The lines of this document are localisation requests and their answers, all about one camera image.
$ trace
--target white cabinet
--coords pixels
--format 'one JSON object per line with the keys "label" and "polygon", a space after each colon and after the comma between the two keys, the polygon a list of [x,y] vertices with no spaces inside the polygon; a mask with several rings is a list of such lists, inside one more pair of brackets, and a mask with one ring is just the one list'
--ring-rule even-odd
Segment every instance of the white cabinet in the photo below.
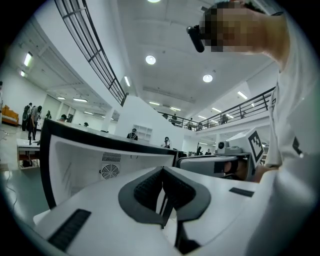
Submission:
{"label": "white cabinet", "polygon": [[144,140],[146,142],[150,142],[151,134],[152,134],[152,129],[134,124],[133,128],[136,128],[136,134],[138,135],[138,140]]}

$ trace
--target orange sofa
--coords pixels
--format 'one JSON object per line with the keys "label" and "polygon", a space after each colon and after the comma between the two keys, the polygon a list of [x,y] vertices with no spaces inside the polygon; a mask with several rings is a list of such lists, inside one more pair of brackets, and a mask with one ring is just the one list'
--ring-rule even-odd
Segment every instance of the orange sofa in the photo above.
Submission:
{"label": "orange sofa", "polygon": [[19,124],[19,114],[13,112],[5,105],[2,108],[2,122],[17,126]]}

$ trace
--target railing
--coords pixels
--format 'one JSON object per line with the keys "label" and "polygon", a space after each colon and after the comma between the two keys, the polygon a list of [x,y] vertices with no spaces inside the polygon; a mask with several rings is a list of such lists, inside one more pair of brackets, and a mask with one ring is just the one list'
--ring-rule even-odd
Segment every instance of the railing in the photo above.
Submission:
{"label": "railing", "polygon": [[208,129],[268,111],[269,99],[275,87],[237,106],[229,108],[198,123],[197,131]]}
{"label": "railing", "polygon": [[190,119],[185,119],[183,117],[174,116],[172,114],[167,114],[163,112],[159,112],[162,116],[171,122],[172,125],[184,129],[189,129],[191,131],[197,131],[199,123]]}
{"label": "railing", "polygon": [[123,106],[125,92],[101,45],[85,0],[54,0],[59,13],[94,72]]}

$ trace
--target gray floor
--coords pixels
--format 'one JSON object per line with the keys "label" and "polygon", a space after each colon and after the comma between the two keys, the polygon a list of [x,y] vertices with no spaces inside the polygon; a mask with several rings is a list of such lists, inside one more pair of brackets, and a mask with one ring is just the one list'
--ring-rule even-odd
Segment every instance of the gray floor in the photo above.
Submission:
{"label": "gray floor", "polygon": [[[14,214],[33,227],[33,217],[49,207],[42,187],[40,168],[20,170],[18,167],[18,138],[27,139],[28,132],[23,132],[19,127],[0,124],[0,164],[8,164],[8,171],[0,171],[1,192]],[[40,131],[37,131],[35,138],[40,138]]]}

